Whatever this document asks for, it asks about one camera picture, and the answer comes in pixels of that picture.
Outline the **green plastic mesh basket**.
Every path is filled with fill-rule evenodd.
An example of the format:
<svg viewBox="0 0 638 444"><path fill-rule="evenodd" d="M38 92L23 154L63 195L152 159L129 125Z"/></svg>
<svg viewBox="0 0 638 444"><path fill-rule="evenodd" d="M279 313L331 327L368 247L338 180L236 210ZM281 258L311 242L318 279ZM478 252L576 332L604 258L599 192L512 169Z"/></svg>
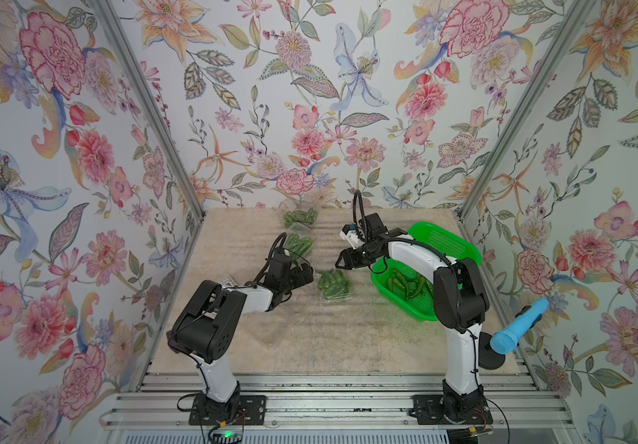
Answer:
<svg viewBox="0 0 638 444"><path fill-rule="evenodd" d="M416 241L444 253L451 261L470 258L480 266L483 257L470 242L429 222L417 222L408 230ZM433 303L433 282L415 268L394 259L375 266L371 279L378 292L418 321L437 322Z"/></svg>

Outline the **green peppers pile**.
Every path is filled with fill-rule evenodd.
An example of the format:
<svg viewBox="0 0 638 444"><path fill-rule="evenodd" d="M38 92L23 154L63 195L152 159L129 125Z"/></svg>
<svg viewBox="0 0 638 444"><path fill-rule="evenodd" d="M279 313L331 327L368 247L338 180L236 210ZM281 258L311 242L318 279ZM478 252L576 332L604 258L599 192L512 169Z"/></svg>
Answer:
<svg viewBox="0 0 638 444"><path fill-rule="evenodd" d="M390 271L385 286L391 293L398 295L405 301L411 301L421 296L432 296L434 290L433 284L423 275L417 274L411 278L396 269Z"/></svg>

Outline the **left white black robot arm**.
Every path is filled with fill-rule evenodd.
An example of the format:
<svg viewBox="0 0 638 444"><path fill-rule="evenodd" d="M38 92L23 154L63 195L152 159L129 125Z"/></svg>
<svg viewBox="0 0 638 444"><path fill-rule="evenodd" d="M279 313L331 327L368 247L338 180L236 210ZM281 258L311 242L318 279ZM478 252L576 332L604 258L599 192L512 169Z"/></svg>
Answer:
<svg viewBox="0 0 638 444"><path fill-rule="evenodd" d="M240 318L270 313L288 302L294 290L313 282L311 264L294 257L285 247L287 240L286 232L274 240L258 275L243 286L224 286L209 279L200 283L166 332L169 348L196 365L209 401L226 405L239 396L240 384L226 353Z"/></svg>

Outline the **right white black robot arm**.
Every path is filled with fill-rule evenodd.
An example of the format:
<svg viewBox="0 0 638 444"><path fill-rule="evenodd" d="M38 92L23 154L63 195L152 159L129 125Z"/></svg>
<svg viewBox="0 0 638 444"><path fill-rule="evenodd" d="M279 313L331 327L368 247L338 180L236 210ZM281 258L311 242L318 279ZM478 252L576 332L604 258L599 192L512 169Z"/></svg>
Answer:
<svg viewBox="0 0 638 444"><path fill-rule="evenodd" d="M335 266L369 268L385 297L414 294L444 327L448 370L439 395L414 397L412 415L422 424L488 425L491 417L480 379L480 340L489 301L471 244L430 222L408 231L389 229L376 213L366 214L355 192L352 222L340 236L350 246Z"/></svg>

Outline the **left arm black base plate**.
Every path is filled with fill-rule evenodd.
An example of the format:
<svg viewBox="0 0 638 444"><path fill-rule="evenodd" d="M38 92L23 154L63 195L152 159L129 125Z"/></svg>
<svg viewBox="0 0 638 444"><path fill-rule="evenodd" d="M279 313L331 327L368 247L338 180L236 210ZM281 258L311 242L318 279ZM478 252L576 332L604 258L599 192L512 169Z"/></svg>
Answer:
<svg viewBox="0 0 638 444"><path fill-rule="evenodd" d="M240 426L263 426L267 411L265 396L239 395L227 403L210 400L198 394L192 403L188 423L191 426L218 426L222 423Z"/></svg>

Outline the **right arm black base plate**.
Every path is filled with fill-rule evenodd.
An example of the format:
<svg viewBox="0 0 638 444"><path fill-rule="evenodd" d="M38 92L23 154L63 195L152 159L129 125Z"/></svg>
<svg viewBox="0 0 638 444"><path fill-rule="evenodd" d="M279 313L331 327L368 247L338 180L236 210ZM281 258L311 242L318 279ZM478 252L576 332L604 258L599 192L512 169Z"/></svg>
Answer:
<svg viewBox="0 0 638 444"><path fill-rule="evenodd" d="M483 397L453 397L441 394L414 395L408 416L415 418L420 426L483 427L494 420Z"/></svg>

